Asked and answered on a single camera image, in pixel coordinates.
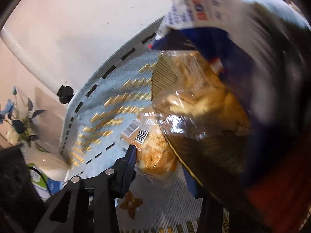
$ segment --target black cable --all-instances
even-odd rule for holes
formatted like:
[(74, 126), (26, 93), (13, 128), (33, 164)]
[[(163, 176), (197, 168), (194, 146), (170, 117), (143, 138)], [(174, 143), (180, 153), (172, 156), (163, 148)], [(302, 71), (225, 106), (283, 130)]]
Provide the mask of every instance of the black cable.
[(52, 193), (51, 193), (51, 191), (50, 191), (50, 189), (49, 189), (48, 183), (47, 183), (47, 182), (45, 181), (45, 179), (43, 178), (42, 173), (40, 173), (37, 169), (35, 169), (35, 168), (32, 167), (32, 166), (29, 166), (28, 169), (30, 169), (30, 170), (32, 170), (32, 171), (35, 171), (37, 174), (39, 174), (39, 175), (41, 176), (41, 178), (43, 179), (44, 183), (46, 184), (46, 188), (48, 189), (50, 195), (52, 196)]

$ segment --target clear plastic bag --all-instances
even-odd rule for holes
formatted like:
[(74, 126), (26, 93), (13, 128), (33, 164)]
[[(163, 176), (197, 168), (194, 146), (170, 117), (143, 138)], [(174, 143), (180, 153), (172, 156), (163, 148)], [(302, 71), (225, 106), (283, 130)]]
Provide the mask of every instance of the clear plastic bag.
[[(153, 110), (149, 106), (142, 112), (153, 113)], [(137, 147), (136, 170), (153, 183), (166, 186), (175, 177), (178, 159), (166, 142), (156, 120), (150, 124), (141, 123), (140, 117), (137, 116), (121, 134), (121, 138)]]
[(164, 134), (195, 139), (213, 137), (224, 130), (249, 132), (244, 109), (220, 81), (218, 59), (206, 61), (197, 51), (166, 52), (178, 83), (153, 100), (154, 111), (141, 112), (141, 122), (158, 123)]

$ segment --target barcode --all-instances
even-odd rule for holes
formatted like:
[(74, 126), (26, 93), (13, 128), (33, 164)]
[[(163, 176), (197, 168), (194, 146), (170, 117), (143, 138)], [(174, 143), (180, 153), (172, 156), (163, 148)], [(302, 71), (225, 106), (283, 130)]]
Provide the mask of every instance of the barcode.
[(140, 129), (138, 131), (138, 134), (137, 134), (136, 138), (135, 138), (135, 141), (140, 143), (140, 144), (142, 144), (145, 141), (145, 139), (146, 139), (146, 137), (148, 135), (148, 132), (149, 132), (148, 130)]
[(122, 133), (124, 134), (124, 136), (129, 137), (130, 135), (133, 134), (133, 132), (135, 130), (137, 130), (137, 128), (140, 125), (140, 120), (139, 119), (135, 119), (128, 127), (125, 131), (123, 131)]

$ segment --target black clamp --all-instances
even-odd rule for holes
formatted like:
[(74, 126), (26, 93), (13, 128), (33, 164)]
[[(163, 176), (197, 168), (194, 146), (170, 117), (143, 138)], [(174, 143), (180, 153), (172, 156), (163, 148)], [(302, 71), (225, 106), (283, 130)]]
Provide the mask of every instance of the black clamp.
[(98, 176), (72, 177), (47, 200), (48, 209), (34, 233), (119, 233), (114, 199), (128, 192), (136, 159), (136, 146), (130, 145), (123, 158)]
[(62, 85), (56, 95), (62, 104), (69, 103), (73, 97), (73, 89), (70, 86)]

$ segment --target silver bolt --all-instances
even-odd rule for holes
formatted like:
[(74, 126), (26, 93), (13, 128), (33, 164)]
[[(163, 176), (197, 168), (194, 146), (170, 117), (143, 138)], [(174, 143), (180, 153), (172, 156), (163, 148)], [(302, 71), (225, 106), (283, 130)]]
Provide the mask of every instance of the silver bolt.
[(113, 174), (113, 173), (114, 173), (114, 169), (108, 168), (108, 169), (105, 171), (105, 173), (108, 174), (108, 175)]
[(71, 182), (72, 183), (77, 183), (79, 181), (80, 181), (80, 178), (78, 176), (74, 176), (74, 177), (71, 178)]

